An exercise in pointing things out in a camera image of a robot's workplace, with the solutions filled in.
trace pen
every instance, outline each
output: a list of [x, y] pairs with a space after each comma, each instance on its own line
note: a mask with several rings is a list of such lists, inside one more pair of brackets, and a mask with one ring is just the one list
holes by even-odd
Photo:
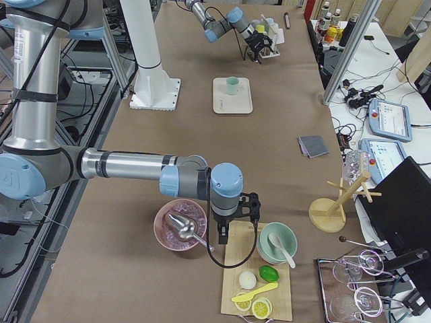
[[284, 13], [284, 24], [286, 25], [286, 29], [290, 28], [289, 14], [287, 11]]

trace black bottle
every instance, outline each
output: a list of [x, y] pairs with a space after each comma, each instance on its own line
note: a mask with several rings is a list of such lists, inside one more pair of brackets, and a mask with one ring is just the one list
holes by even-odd
[[349, 40], [350, 35], [353, 32], [353, 28], [355, 27], [356, 22], [358, 21], [358, 17], [359, 17], [359, 15], [354, 14], [350, 17], [349, 21], [347, 22], [347, 26], [343, 30], [343, 36], [341, 36], [341, 39], [339, 41], [339, 45], [341, 47], [346, 46], [347, 41]]

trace brown table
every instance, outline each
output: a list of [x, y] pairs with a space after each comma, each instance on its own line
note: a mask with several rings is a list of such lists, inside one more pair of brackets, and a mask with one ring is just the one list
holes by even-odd
[[[224, 13], [231, 8], [217, 7]], [[282, 26], [283, 7], [241, 8], [250, 20], [263, 13]], [[349, 218], [339, 234], [326, 234], [308, 218], [313, 200], [336, 197], [325, 183], [338, 182], [341, 156], [331, 115], [319, 101], [323, 88], [302, 13], [290, 17], [281, 56], [259, 65], [240, 59], [233, 32], [209, 44], [193, 15], [163, 3], [156, 31], [164, 69], [183, 82], [178, 106], [174, 112], [132, 110], [124, 102], [104, 149], [200, 154], [212, 166], [238, 165], [244, 191], [259, 194], [261, 221], [281, 221], [296, 232], [293, 318], [317, 323], [324, 320], [314, 260], [347, 252], [351, 246], [337, 242], [338, 235], [360, 240], [360, 230]], [[231, 75], [250, 80], [252, 114], [213, 113], [212, 80]], [[302, 156], [300, 135], [321, 135], [331, 153]], [[156, 181], [91, 180], [32, 321], [239, 322], [220, 314], [223, 270], [204, 248], [175, 253], [157, 243], [154, 215], [169, 200]], [[216, 249], [222, 258], [224, 248]]]

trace white spoon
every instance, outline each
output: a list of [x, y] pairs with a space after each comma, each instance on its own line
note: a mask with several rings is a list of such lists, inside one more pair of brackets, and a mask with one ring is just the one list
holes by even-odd
[[286, 251], [286, 249], [283, 247], [283, 244], [281, 243], [280, 237], [275, 234], [274, 232], [271, 232], [268, 235], [269, 241], [278, 248], [281, 252], [283, 252], [284, 257], [288, 261], [290, 267], [293, 269], [296, 267], [295, 262], [292, 258], [292, 256], [289, 255], [289, 252]]

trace black monitor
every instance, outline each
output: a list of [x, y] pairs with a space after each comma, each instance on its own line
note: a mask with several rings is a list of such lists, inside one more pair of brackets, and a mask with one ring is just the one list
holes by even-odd
[[[359, 196], [378, 237], [396, 256], [418, 248], [431, 252], [431, 179], [407, 157], [373, 190], [382, 196], [369, 203]], [[431, 259], [406, 266], [416, 289], [431, 308]]]

